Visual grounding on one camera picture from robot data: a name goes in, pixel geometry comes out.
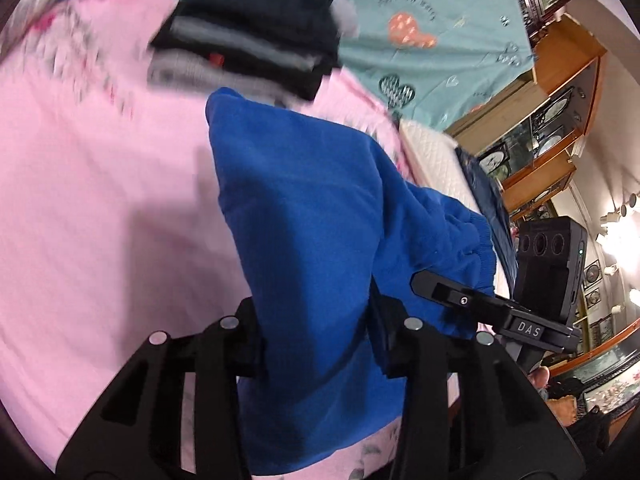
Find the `person's right hand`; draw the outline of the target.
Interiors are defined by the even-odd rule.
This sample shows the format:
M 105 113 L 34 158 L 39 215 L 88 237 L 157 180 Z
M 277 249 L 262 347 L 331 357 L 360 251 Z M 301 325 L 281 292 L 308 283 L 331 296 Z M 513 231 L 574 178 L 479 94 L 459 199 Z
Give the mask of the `person's right hand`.
M 528 374 L 529 382 L 537 389 L 544 389 L 547 387 L 550 379 L 550 370 L 545 366 L 538 366 L 536 370 L 533 370 Z

